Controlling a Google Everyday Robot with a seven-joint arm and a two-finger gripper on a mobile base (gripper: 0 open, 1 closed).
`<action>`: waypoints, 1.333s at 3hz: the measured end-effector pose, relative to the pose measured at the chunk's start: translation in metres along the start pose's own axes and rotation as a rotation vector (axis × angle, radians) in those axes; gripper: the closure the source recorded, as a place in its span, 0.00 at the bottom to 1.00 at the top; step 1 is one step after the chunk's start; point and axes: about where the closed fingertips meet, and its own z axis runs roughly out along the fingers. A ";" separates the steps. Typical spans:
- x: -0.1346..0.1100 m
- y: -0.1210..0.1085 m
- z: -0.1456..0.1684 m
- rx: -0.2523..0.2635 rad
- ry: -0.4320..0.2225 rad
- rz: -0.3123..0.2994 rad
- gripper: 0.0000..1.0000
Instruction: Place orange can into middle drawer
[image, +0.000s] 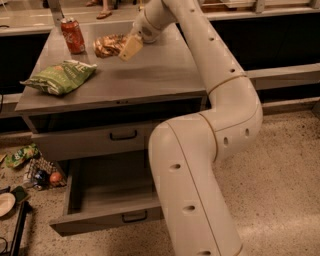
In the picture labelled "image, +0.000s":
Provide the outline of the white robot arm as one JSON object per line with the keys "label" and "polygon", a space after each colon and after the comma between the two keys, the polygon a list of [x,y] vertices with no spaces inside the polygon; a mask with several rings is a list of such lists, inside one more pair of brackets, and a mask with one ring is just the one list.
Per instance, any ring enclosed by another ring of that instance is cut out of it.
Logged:
{"label": "white robot arm", "polygon": [[213,174],[213,164],[253,142],[262,106],[252,82],[202,12],[202,0],[150,0],[120,56],[134,56],[179,23],[211,107],[159,124],[149,162],[176,256],[247,256]]}

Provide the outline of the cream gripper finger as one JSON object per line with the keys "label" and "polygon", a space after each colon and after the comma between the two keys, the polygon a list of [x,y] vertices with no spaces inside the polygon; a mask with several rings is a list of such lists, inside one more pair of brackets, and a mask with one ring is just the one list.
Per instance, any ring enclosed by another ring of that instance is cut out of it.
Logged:
{"label": "cream gripper finger", "polygon": [[138,35],[130,35],[119,53],[119,58],[123,61],[130,60],[143,48],[143,41]]}

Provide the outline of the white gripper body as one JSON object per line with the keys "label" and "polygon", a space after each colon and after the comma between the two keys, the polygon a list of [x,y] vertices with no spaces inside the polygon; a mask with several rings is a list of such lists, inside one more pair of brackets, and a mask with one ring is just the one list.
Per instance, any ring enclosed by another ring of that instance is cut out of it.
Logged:
{"label": "white gripper body", "polygon": [[150,0],[134,20],[130,34],[141,37],[145,43],[153,43],[175,21],[164,0]]}

